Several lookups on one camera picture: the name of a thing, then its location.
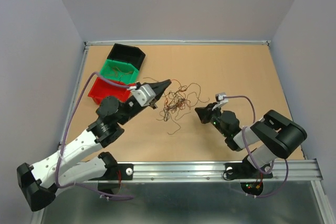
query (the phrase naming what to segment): green bin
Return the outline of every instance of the green bin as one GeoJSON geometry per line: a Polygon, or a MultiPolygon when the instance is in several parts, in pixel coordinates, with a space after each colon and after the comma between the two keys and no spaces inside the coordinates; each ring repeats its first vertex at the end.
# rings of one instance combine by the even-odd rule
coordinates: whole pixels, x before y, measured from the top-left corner
{"type": "Polygon", "coordinates": [[[131,84],[135,83],[139,71],[130,63],[106,60],[100,74],[106,79],[131,84]]]}

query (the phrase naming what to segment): wooden board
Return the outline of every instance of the wooden board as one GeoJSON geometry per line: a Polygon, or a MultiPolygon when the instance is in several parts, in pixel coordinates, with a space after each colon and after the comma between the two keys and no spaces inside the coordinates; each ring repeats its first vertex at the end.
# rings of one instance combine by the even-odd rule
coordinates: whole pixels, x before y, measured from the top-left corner
{"type": "MultiPolygon", "coordinates": [[[[267,46],[261,45],[140,45],[146,53],[138,81],[149,82],[144,77],[156,80],[177,79],[182,84],[192,82],[202,87],[200,99],[215,101],[215,94],[243,94],[252,100],[257,118],[274,109],[290,118],[289,109],[267,46]]],[[[112,46],[91,46],[80,82],[80,90],[90,74],[100,71],[112,46]]],[[[73,117],[67,143],[75,139],[87,126],[97,119],[97,105],[87,97],[94,83],[89,83],[84,97],[73,117]]],[[[169,89],[179,85],[173,82],[169,89]]],[[[198,92],[196,85],[190,92],[198,92]]],[[[191,95],[192,103],[196,97],[191,95]]],[[[181,129],[172,122],[158,121],[164,99],[157,104],[158,109],[145,109],[123,126],[125,133],[104,149],[118,161],[237,161],[242,160],[246,151],[233,152],[225,144],[224,138],[211,125],[203,125],[194,111],[178,120],[181,129]]],[[[232,110],[240,119],[240,125],[251,125],[253,114],[245,99],[231,99],[223,109],[232,110]]],[[[85,160],[95,157],[92,154],[85,160]]],[[[297,149],[290,159],[303,159],[297,149]]]]}

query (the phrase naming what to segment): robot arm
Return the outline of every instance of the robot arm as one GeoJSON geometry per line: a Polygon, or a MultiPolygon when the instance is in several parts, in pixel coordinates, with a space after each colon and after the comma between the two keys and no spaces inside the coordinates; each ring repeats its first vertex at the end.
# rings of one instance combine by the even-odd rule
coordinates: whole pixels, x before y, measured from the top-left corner
{"type": "Polygon", "coordinates": [[[206,107],[195,108],[203,124],[211,123],[225,137],[225,143],[233,151],[241,151],[246,147],[262,141],[263,145],[247,155],[243,162],[234,165],[236,169],[227,174],[228,178],[251,178],[259,173],[259,169],[269,166],[276,158],[286,159],[307,138],[305,130],[274,110],[268,111],[259,121],[241,129],[236,114],[232,111],[221,111],[227,102],[225,93],[216,95],[216,102],[206,107]]]}
{"type": "MultiPolygon", "coordinates": [[[[124,132],[120,125],[127,123],[148,106],[155,109],[156,102],[170,84],[170,80],[138,84],[131,90],[132,96],[125,103],[115,97],[106,97],[96,110],[97,120],[66,145],[58,171],[59,183],[83,182],[118,169],[117,161],[106,152],[86,163],[79,162],[119,138],[124,132]]],[[[55,199],[59,157],[57,151],[42,161],[32,165],[23,163],[17,168],[19,187],[32,211],[46,207],[55,199]]]]}

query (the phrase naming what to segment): white wall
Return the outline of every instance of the white wall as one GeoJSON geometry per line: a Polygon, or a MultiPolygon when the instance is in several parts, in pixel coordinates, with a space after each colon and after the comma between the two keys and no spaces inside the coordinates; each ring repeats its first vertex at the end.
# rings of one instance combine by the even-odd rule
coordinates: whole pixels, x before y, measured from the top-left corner
{"type": "Polygon", "coordinates": [[[54,152],[83,43],[61,0],[0,0],[0,223],[30,223],[16,167],[54,152]]]}
{"type": "Polygon", "coordinates": [[[293,0],[63,0],[84,41],[271,39],[293,0]]]}
{"type": "Polygon", "coordinates": [[[295,0],[271,43],[293,118],[336,212],[336,0],[295,0]]]}

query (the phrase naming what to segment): white clip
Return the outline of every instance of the white clip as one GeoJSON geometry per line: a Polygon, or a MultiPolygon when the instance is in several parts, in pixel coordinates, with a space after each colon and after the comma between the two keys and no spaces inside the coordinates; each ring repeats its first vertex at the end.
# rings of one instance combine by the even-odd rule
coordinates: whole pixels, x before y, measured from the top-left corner
{"type": "Polygon", "coordinates": [[[61,151],[57,151],[56,153],[57,153],[57,156],[58,156],[62,161],[65,162],[63,156],[61,155],[61,151]]]}
{"type": "Polygon", "coordinates": [[[229,102],[229,100],[226,98],[226,93],[220,93],[216,95],[217,104],[213,106],[212,111],[214,111],[216,108],[223,107],[226,103],[229,102]]]}
{"type": "Polygon", "coordinates": [[[130,86],[127,90],[135,90],[136,88],[136,86],[130,86]]]}

